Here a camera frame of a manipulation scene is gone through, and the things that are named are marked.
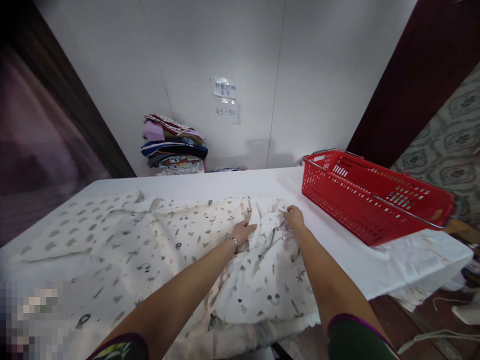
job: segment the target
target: wooden floor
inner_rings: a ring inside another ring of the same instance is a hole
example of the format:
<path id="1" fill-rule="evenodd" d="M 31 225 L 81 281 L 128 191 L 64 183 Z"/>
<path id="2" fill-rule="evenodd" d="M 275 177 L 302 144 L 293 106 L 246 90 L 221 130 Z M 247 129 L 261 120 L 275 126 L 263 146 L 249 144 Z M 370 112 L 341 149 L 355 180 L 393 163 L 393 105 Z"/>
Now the wooden floor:
<path id="1" fill-rule="evenodd" d="M 370 304 L 395 349 L 416 335 L 441 329 L 480 334 L 480 327 L 466 325 L 452 313 L 451 307 L 455 303 L 437 300 L 435 304 L 438 311 L 435 311 L 432 299 L 436 297 L 465 300 L 461 293 L 438 290 L 411 314 L 387 295 L 371 300 Z M 328 359 L 327 342 L 320 326 L 280 341 L 280 345 L 295 360 Z M 480 342 L 463 339 L 422 340 L 400 357 L 402 360 L 480 360 Z"/>

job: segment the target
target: handwritten number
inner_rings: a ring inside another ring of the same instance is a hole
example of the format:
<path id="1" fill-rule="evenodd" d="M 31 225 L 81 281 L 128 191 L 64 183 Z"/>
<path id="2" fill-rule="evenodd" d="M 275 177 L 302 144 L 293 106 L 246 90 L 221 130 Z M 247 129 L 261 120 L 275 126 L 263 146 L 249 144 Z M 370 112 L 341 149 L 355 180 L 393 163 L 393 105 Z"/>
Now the handwritten number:
<path id="1" fill-rule="evenodd" d="M 224 110 L 223 109 L 219 109 L 218 107 L 215 109 L 215 114 L 217 114 L 218 116 L 222 116 L 224 114 Z M 228 114 L 228 116 L 235 116 L 237 114 L 237 112 L 235 110 L 225 110 L 225 114 Z"/>

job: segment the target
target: green sleeve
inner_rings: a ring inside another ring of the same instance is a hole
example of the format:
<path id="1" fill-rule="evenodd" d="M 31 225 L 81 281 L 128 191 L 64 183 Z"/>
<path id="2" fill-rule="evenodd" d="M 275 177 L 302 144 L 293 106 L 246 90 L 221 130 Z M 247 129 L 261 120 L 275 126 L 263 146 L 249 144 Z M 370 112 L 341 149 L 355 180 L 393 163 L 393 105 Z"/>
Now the green sleeve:
<path id="1" fill-rule="evenodd" d="M 378 331 L 348 314 L 337 315 L 328 326 L 328 357 L 330 360 L 400 359 Z"/>

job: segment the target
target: hand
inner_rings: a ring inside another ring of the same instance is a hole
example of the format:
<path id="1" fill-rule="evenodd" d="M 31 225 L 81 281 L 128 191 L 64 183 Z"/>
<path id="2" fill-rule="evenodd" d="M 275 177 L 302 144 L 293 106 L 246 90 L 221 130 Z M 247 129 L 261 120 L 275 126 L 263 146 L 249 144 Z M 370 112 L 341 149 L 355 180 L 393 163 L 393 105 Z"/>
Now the hand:
<path id="1" fill-rule="evenodd" d="M 288 212 L 284 212 L 283 215 L 288 221 L 288 224 L 292 227 L 293 230 L 299 229 L 305 226 L 304 223 L 304 214 L 302 211 L 295 205 L 287 207 Z"/>
<path id="2" fill-rule="evenodd" d="M 231 236 L 233 236 L 240 246 L 247 242 L 247 239 L 255 229 L 257 228 L 257 224 L 249 225 L 248 220 L 240 221 L 233 227 L 231 231 Z"/>

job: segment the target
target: stack of folded clothes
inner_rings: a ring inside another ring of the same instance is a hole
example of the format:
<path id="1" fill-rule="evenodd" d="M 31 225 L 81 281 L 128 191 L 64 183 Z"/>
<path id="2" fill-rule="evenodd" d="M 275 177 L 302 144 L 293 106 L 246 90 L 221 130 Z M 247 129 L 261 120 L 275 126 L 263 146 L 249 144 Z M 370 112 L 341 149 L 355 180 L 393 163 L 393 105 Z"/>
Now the stack of folded clothes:
<path id="1" fill-rule="evenodd" d="M 171 174 L 203 172 L 209 151 L 201 133 L 163 115 L 145 115 L 144 122 L 143 138 L 148 142 L 141 153 L 148 158 L 148 167 L 179 170 Z"/>

